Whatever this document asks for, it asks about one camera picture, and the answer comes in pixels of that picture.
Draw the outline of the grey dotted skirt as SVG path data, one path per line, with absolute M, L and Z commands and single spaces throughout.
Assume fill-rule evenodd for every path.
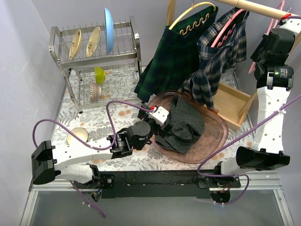
M 205 121 L 199 111 L 180 96 L 173 97 L 170 106 L 168 119 L 173 127 L 164 138 L 156 136 L 155 140 L 162 148 L 186 154 L 203 135 Z

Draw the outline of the pink wavy hanger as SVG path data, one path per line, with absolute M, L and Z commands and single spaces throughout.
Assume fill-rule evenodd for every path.
M 240 14 L 242 13 L 244 10 L 240 9 L 238 10 L 236 13 L 233 13 L 233 15 L 231 16 L 231 18 L 228 20 L 228 22 L 224 25 L 224 27 L 220 30 L 220 32 L 218 33 L 218 35 L 216 36 L 215 40 L 213 41 L 211 47 L 219 47 L 218 42 L 219 39 L 222 37 L 222 35 L 224 34 L 224 32 L 227 30 L 227 28 L 229 27 L 229 25 L 231 24 L 231 22 Z

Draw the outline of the navy cream plaid skirt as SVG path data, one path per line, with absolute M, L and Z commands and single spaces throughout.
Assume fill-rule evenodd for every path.
M 217 93 L 221 74 L 234 67 L 235 63 L 246 60 L 246 20 L 249 11 L 243 10 L 236 17 L 232 9 L 216 20 L 197 41 L 199 67 L 193 72 L 178 89 L 185 92 L 201 105 L 214 109 L 213 96 Z M 212 47 L 214 40 L 222 31 L 226 23 L 231 31 L 220 47 Z

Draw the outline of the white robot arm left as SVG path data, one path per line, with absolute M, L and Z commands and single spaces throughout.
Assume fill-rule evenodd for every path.
M 54 146 L 49 140 L 43 141 L 31 155 L 32 183 L 43 185 L 63 179 L 96 188 L 101 173 L 88 161 L 123 158 L 132 155 L 133 150 L 142 150 L 151 144 L 153 135 L 164 136 L 169 132 L 172 125 L 168 116 L 169 111 L 160 106 L 151 113 L 140 111 L 140 120 L 134 125 L 95 142 Z

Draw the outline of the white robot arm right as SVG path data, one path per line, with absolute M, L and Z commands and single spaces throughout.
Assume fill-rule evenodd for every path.
M 289 16 L 279 26 L 263 35 L 251 55 L 259 105 L 254 140 L 251 147 L 240 146 L 234 158 L 215 166 L 213 183 L 218 187 L 226 186 L 230 177 L 252 170 L 275 170 L 290 162 L 290 156 L 284 154 L 282 130 L 294 70 L 285 61 L 298 42 L 301 18 Z

